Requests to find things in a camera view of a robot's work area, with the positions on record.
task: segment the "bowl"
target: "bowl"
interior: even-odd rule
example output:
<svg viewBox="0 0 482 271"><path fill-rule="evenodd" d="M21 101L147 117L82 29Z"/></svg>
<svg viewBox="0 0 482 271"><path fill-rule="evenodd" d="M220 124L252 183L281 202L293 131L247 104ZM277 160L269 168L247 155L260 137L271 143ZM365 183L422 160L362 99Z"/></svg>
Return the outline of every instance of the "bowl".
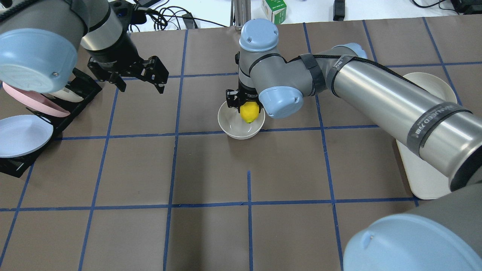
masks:
<svg viewBox="0 0 482 271"><path fill-rule="evenodd" d="M217 112L219 127L234 139L248 139L255 136L265 123L265 111L261 109L258 118L252 123L246 123L236 108L229 108L224 102Z"/></svg>

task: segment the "blue tape line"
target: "blue tape line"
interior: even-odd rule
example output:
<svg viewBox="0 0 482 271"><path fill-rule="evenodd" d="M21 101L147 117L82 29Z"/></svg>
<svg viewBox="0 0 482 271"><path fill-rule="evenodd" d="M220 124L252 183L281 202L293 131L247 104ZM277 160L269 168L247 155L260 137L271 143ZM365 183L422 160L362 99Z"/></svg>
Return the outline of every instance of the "blue tape line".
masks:
<svg viewBox="0 0 482 271"><path fill-rule="evenodd" d="M211 73L211 74L191 74L191 75L184 75L184 78L206 77L206 76L229 76L229 75L238 75L238 73L228 72L228 73Z"/></svg>
<svg viewBox="0 0 482 271"><path fill-rule="evenodd" d="M251 205L293 205L293 204L326 204L331 200L298 200L298 201L262 201L252 202Z"/></svg>
<svg viewBox="0 0 482 271"><path fill-rule="evenodd" d="M303 23L303 30L305 31L305 39L306 39L306 45L308 47L308 53L311 54L311 45L309 43L309 38L308 38L308 30L306 29L306 24Z"/></svg>
<svg viewBox="0 0 482 271"><path fill-rule="evenodd" d="M370 199L339 199L336 203L377 203L377 202L409 202L420 201L413 198L370 198ZM151 205L112 205L94 206L94 210L125 210L125 209L163 209L163 208L205 208L222 206L244 206L244 205L294 205L294 204L328 204L332 200L292 200L292 201L247 201L247 202L223 202L223 203L181 203L181 204L151 204ZM35 212L35 211L78 211L90 210L89 206L61 206L61 207L22 207L2 208L0 212Z"/></svg>
<svg viewBox="0 0 482 271"><path fill-rule="evenodd" d="M343 250L341 247L340 229L338 228L338 215L336 214L336 199L335 199L335 191L333 190L333 181L332 181L331 169L330 169L330 159L328 157L328 149L326 147L325 129L323 126L323 120L321 118L320 101L318 99L318 95L316 95L315 98L316 98L316 107L318 110L318 119L320 121L320 127L321 127L320 129L321 141L323 144L323 153L325 155L326 172L328 175L328 185L330 187L330 198L331 198L331 203L333 205L332 212L333 212L333 222L335 224L336 245L338 247L338 256L340 258L340 268L341 268L341 271L343 271Z"/></svg>
<svg viewBox="0 0 482 271"><path fill-rule="evenodd" d="M457 90L455 89L454 83L452 83L452 79L450 79L449 72L447 71L447 68L445 67L445 63L442 60L442 55L440 54L439 48L437 47L437 44L435 43L435 40L433 38L432 32L430 31L430 28L428 27L427 20L425 17L422 17L423 23L425 24L425 28L427 29L428 35L430 36L430 40L432 41L433 47L435 48L435 52L437 52L437 56L440 60L440 63L442 64L443 71L445 72L445 75L447 76L448 83L452 90L455 93L455 96L457 98L457 102L462 105L462 101L460 100L460 97L458 96Z"/></svg>
<svg viewBox="0 0 482 271"><path fill-rule="evenodd" d="M139 135L110 135L109 138L127 138L127 137L157 137L157 136L174 136L175 133L165 134L139 134Z"/></svg>
<svg viewBox="0 0 482 271"><path fill-rule="evenodd" d="M413 198L376 198L376 199L343 199L336 203L381 203L381 202L412 202Z"/></svg>
<svg viewBox="0 0 482 271"><path fill-rule="evenodd" d="M251 205L251 171L248 170L248 235L249 235L249 271L253 271L253 211Z"/></svg>
<svg viewBox="0 0 482 271"><path fill-rule="evenodd" d="M312 131L319 130L319 127L300 127L300 128L273 128L273 129L261 129L259 132L285 132L285 131Z"/></svg>
<svg viewBox="0 0 482 271"><path fill-rule="evenodd" d="M480 64L482 64L482 61L444 63L444 65L446 65L446 66L454 66L454 65L480 65Z"/></svg>
<svg viewBox="0 0 482 271"><path fill-rule="evenodd" d="M33 211L78 211L78 210L90 210L90 206L67 206L67 207L26 207L20 208L20 212L33 212Z"/></svg>
<svg viewBox="0 0 482 271"><path fill-rule="evenodd" d="M189 204L172 204L171 208L206 208L206 207L223 207L223 206L242 206L246 202L232 202L232 203L189 203Z"/></svg>
<svg viewBox="0 0 482 271"><path fill-rule="evenodd" d="M94 210L130 210L130 209L162 209L168 208L169 204L153 205L124 205L124 206L95 206Z"/></svg>
<svg viewBox="0 0 482 271"><path fill-rule="evenodd" d="M435 63L435 64L408 64L408 65L387 65L387 68L410 68L410 67L433 67L437 66L440 67L442 64Z"/></svg>
<svg viewBox="0 0 482 271"><path fill-rule="evenodd" d="M70 137L57 137L54 140L85 140L85 139L106 139L107 136L99 135L99 136L70 136Z"/></svg>
<svg viewBox="0 0 482 271"><path fill-rule="evenodd" d="M329 129L359 129L359 128L379 128L378 125L346 125L346 126L328 126L324 127L325 130ZM319 130L320 127L298 127L298 128L272 128L261 129L259 132L286 132L286 131L313 131ZM224 134L223 131L205 131L205 132L182 132L178 133L179 136L198 136L198 135L216 135ZM176 133L165 134L136 134L136 135L110 135L109 138L128 138L128 137L158 137L158 136L175 136ZM106 136L80 136L80 137L64 137L57 138L56 140L85 140L85 139L106 139Z"/></svg>
<svg viewBox="0 0 482 271"><path fill-rule="evenodd" d="M419 203L419 202L418 202L419 200L421 200L421 199L417 198L417 196L414 195L415 207L418 207L418 206L419 206L419 204L418 204L418 203Z"/></svg>
<svg viewBox="0 0 482 271"><path fill-rule="evenodd" d="M207 131L207 132L184 132L179 133L180 136L198 136L198 135L216 135L216 134L224 134L223 131Z"/></svg>
<svg viewBox="0 0 482 271"><path fill-rule="evenodd" d="M176 114L176 130L175 130L175 140L174 140L174 155L173 155L173 167L171 170L171 186L169 188L169 205L173 203L173 193L174 193L174 177L176 171L176 159L177 159L177 144L179 141L179 117L181 114L181 99L182 99L182 87L184 82L184 67L186 64L186 49L187 49L187 34L189 30L186 29L184 35L184 48L182 52L182 64L181 64L181 77L179 82L179 96L177 98L177 114ZM169 232L171 229L171 214L172 208L167 209L167 220L166 220L166 236L164 239L164 259L162 270L166 271L167 268L167 252L169 248Z"/></svg>
<svg viewBox="0 0 482 271"><path fill-rule="evenodd" d="M311 52L311 46L309 44L308 32L306 30L306 27L304 27L304 29L305 29L305 37L306 37L306 42L307 42L307 46L308 46L308 51ZM373 46L371 44L370 36L368 35L368 30L366 29L366 26L365 26L365 31L366 31L366 34L367 34L367 37L368 37L368 42L370 43L370 48L372 49L373 57L376 61L375 52L373 51ZM339 257L339 260L340 260L340 268L341 268L341 271L343 271L343 251L342 251L342 248L341 248L340 230L338 228L338 217L336 215L335 193L333 191L333 183L332 183L331 171L330 171L330 160L328 159L328 151L326 149L325 129L324 129L324 125L323 125L323 120L321 118L320 100L318 99L318 95L315 95L315 100L316 100L316 110L318 111L318 121L320 122L321 141L322 141L322 145L323 145L323 153L325 155L326 172L328 174L328 185L330 187L330 199L331 199L330 202L333 204L332 210L333 210L333 222L335 224L336 245L338 247L338 257Z"/></svg>
<svg viewBox="0 0 482 271"><path fill-rule="evenodd" d="M82 270L82 265L83 265L83 262L84 262L85 249L87 247L87 240L89 239L89 231L90 231L90 226L91 226L91 223L92 223L92 216L94 214L95 201L97 200L97 192L99 191L99 184L100 184L100 179L101 179L101 176L102 176L102 169L104 168L104 161L106 159L107 146L109 144L110 129L112 128L112 121L114 120L114 112L115 112L115 108L116 108L118 94L119 94L119 89L116 88L116 93L114 95L114 101L112 102L112 110L110 111L110 119L109 119L109 126L107 128L106 143L104 144L104 151L102 152L102 158L100 160L99 172L97 174L97 181L95 183L94 196L92 197L92 204L91 204L91 207L90 207L89 219L87 220L87 229L85 230L84 242L82 244L82 252L80 254L79 269L78 269L79 271Z"/></svg>
<svg viewBox="0 0 482 271"><path fill-rule="evenodd" d="M8 243L10 242L10 238L12 237L13 228L15 227L15 222L17 221L20 206L22 206L22 201L24 200L24 196L25 196L25 192L27 190L28 182L30 181L30 177L32 176L32 170L33 170L34 164L35 163L33 163L30 166L30 170L28 171L27 178L25 179L24 188L22 189L22 193L20 194L20 199L18 200L17 208L16 208L16 211L15 211L15 214L13 215L12 223L10 224L10 229L8 230L7 239L5 240L5 244L3 246L3 250L2 250L1 256L0 256L0 267L3 263L3 259L5 258L5 253L7 252Z"/></svg>
<svg viewBox="0 0 482 271"><path fill-rule="evenodd" d="M324 130L340 130L340 129L366 129L366 128L380 128L378 125L346 125L346 126L328 126L323 127Z"/></svg>
<svg viewBox="0 0 482 271"><path fill-rule="evenodd" d="M378 62L375 55L375 49L373 49L372 39L370 38L370 33L368 32L368 27L366 26L365 20L363 20L362 22L363 22L363 28L365 29L366 38L368 39L368 44L370 45L370 50L372 50L373 60L375 62Z"/></svg>

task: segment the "white plate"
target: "white plate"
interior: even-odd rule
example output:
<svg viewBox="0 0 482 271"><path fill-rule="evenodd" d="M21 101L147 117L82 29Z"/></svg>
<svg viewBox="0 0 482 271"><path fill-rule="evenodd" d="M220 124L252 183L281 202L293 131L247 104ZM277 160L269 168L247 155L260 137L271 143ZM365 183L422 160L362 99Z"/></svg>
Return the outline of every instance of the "white plate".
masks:
<svg viewBox="0 0 482 271"><path fill-rule="evenodd" d="M32 153L52 137L54 127L35 115L13 116L0 120L0 158Z"/></svg>
<svg viewBox="0 0 482 271"><path fill-rule="evenodd" d="M71 91L68 88L63 88L59 91L52 92L50 93L50 95L65 101L73 102L73 103L79 103L84 100L84 98L80 97L79 95L77 95L75 92Z"/></svg>
<svg viewBox="0 0 482 271"><path fill-rule="evenodd" d="M438 98L457 103L452 88L442 79L424 72L409 73L404 76ZM449 178L436 170L426 161L413 154L397 140L405 173L413 194L419 199L433 200L450 193Z"/></svg>
<svg viewBox="0 0 482 271"><path fill-rule="evenodd" d="M265 117L265 110L261 109L261 113L254 122L246 123L236 108L229 108L227 102L224 102L217 112L217 123L228 136L235 139L248 139L261 130Z"/></svg>

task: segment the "dish rack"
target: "dish rack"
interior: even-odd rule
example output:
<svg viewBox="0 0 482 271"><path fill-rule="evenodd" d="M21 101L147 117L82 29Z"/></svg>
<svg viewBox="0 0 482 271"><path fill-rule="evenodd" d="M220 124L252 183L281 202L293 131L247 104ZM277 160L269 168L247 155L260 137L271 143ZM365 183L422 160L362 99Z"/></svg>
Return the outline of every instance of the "dish rack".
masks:
<svg viewBox="0 0 482 271"><path fill-rule="evenodd" d="M0 158L1 173L5 173L17 178L21 177L23 173L35 162L38 156L45 150L45 148L47 148L50 143L54 141L57 136L72 123L72 121L102 90L102 87L100 87L94 79L79 69L74 68L72 73L74 74L75 78L67 84L66 88L75 92L84 99L79 103L72 103L58 98L52 99L52 102L70 112L70 115L64 118L53 117L27 108L28 111L41 118L43 121L53 125L54 132L47 144L32 153L14 158Z"/></svg>

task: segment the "yellow lemon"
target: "yellow lemon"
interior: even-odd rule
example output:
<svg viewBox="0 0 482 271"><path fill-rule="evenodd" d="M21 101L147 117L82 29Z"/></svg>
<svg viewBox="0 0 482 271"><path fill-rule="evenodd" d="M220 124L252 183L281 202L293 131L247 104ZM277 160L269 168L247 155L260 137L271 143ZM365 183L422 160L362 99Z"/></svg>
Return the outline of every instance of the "yellow lemon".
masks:
<svg viewBox="0 0 482 271"><path fill-rule="evenodd" d="M254 122L259 115L259 105L256 102L246 102L240 107L241 118L247 122Z"/></svg>

